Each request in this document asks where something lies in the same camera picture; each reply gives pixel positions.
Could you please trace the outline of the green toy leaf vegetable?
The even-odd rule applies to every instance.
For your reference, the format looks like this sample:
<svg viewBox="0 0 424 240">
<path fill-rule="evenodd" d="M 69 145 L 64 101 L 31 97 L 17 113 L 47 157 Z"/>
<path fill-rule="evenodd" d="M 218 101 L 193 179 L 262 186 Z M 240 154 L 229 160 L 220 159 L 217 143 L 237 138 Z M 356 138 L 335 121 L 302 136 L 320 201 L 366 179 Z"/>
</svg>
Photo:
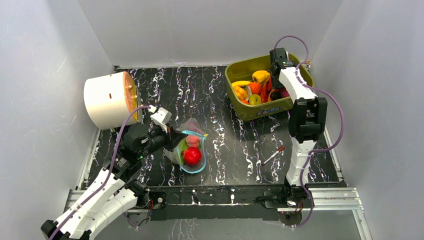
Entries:
<svg viewBox="0 0 424 240">
<path fill-rule="evenodd" d="M 178 161 L 179 165 L 185 164 L 183 152 L 186 151 L 187 148 L 188 148 L 188 144 L 186 142 L 186 138 L 184 138 L 183 140 L 179 142 L 179 144 L 176 147 L 176 160 Z"/>
</svg>

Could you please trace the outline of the pink toy peach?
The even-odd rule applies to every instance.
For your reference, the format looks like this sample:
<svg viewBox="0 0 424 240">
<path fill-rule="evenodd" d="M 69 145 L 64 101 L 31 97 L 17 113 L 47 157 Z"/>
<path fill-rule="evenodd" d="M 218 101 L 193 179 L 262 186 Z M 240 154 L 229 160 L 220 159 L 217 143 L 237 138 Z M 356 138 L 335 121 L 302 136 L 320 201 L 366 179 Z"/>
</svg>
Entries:
<svg viewBox="0 0 424 240">
<path fill-rule="evenodd" d="M 200 144 L 200 137 L 196 136 L 196 135 L 188 135 L 185 138 L 185 142 L 187 144 L 188 147 L 190 148 L 198 148 L 199 144 Z"/>
</svg>

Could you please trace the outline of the clear zip top bag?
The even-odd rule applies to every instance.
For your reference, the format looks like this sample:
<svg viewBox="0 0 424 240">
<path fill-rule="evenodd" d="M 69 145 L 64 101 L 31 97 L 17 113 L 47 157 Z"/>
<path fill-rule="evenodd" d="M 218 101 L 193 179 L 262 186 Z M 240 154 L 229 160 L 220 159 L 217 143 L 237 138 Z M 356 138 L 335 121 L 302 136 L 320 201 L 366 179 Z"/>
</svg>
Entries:
<svg viewBox="0 0 424 240">
<path fill-rule="evenodd" d="M 207 163 L 205 140 L 208 134 L 201 130 L 195 118 L 189 118 L 177 130 L 186 136 L 173 150 L 164 149 L 164 155 L 189 174 L 201 172 Z"/>
</svg>

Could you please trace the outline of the red toy apple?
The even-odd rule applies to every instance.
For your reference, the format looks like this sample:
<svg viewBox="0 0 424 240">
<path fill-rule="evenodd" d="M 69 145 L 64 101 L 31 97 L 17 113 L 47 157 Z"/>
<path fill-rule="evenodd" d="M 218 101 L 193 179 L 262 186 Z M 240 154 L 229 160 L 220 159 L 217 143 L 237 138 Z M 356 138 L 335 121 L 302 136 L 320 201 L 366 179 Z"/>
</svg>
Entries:
<svg viewBox="0 0 424 240">
<path fill-rule="evenodd" d="M 183 152 L 183 157 L 185 165 L 195 166 L 200 162 L 202 153 L 196 147 L 188 147 L 186 151 Z"/>
</svg>

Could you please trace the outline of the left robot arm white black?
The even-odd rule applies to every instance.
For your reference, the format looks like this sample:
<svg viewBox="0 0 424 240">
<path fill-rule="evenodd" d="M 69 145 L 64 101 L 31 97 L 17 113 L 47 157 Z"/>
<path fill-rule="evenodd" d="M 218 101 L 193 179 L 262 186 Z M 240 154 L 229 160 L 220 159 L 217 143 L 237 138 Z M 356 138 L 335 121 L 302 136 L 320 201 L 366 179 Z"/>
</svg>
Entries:
<svg viewBox="0 0 424 240">
<path fill-rule="evenodd" d="M 186 134 L 154 125 L 143 131 L 138 124 L 122 127 L 114 152 L 96 179 L 75 203 L 55 220 L 46 220 L 41 232 L 47 240 L 93 240 L 105 227 L 133 207 L 150 201 L 148 187 L 133 179 L 142 158 L 158 150 L 174 150 Z"/>
</svg>

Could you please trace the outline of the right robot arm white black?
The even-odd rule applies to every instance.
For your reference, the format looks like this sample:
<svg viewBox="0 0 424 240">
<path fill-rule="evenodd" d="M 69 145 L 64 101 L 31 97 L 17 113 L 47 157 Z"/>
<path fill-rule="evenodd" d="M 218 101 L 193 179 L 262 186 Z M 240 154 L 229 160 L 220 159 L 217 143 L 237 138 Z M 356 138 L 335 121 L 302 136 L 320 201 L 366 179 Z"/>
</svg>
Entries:
<svg viewBox="0 0 424 240">
<path fill-rule="evenodd" d="M 284 48 L 269 52 L 273 86 L 283 86 L 291 101 L 288 112 L 288 131 L 292 142 L 290 165 L 280 193 L 271 195 L 271 201 L 285 207 L 295 207 L 305 200 L 311 151 L 323 133 L 327 114 L 327 100 L 318 97 L 303 79 L 300 64 L 289 60 Z"/>
</svg>

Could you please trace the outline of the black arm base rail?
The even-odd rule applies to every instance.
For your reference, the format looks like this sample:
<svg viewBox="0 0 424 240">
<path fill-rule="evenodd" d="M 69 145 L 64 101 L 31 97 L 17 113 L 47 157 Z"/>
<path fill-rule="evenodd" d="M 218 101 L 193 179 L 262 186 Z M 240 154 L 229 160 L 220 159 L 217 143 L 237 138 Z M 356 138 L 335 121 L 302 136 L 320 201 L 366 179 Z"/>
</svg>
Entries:
<svg viewBox="0 0 424 240">
<path fill-rule="evenodd" d="M 299 214 L 310 206 L 304 192 L 285 193 L 283 184 L 182 185 L 150 188 L 154 221 L 262 219 Z"/>
</svg>

